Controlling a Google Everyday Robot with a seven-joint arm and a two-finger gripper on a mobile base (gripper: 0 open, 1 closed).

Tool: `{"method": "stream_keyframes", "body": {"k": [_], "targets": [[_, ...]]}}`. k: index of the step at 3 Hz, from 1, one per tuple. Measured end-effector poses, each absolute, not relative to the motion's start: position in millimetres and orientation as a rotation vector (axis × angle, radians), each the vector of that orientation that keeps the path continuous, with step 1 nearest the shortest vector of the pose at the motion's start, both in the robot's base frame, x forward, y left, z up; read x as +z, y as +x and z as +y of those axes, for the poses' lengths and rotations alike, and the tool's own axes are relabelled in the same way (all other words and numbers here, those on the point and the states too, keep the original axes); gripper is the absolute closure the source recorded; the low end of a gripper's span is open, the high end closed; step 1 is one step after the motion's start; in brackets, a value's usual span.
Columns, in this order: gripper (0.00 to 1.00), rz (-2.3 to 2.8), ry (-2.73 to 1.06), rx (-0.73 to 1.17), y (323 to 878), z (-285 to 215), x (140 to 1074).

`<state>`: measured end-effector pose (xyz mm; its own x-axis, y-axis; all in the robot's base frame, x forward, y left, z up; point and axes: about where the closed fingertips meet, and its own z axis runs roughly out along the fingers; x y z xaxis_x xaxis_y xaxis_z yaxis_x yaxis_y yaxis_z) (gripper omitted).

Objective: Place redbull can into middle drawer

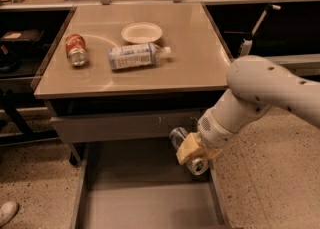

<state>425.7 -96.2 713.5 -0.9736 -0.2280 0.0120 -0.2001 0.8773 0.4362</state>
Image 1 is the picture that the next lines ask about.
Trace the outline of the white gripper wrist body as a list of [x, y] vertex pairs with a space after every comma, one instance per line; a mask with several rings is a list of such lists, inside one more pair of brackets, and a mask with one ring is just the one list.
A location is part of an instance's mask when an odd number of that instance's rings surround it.
[[198, 120], [197, 130], [201, 141], [210, 149], [224, 148], [244, 127], [240, 122], [233, 126], [223, 124], [220, 119], [221, 117], [215, 115], [212, 109], [208, 109]]

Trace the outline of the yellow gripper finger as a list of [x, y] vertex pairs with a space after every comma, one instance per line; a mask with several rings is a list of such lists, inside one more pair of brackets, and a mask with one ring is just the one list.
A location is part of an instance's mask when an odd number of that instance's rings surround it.
[[206, 147], [202, 143], [200, 134], [189, 133], [178, 148], [176, 156], [180, 165], [184, 165], [195, 158], [207, 159]]
[[206, 148], [205, 157], [207, 160], [211, 160], [222, 152], [221, 148]]

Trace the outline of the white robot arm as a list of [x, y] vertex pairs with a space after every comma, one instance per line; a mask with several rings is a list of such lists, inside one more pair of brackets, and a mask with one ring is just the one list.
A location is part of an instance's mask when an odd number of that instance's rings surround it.
[[320, 83], [291, 73], [259, 56], [242, 56], [226, 73], [227, 90], [198, 120], [197, 131], [179, 146], [181, 165], [210, 160], [249, 123], [270, 107], [289, 111], [320, 128]]

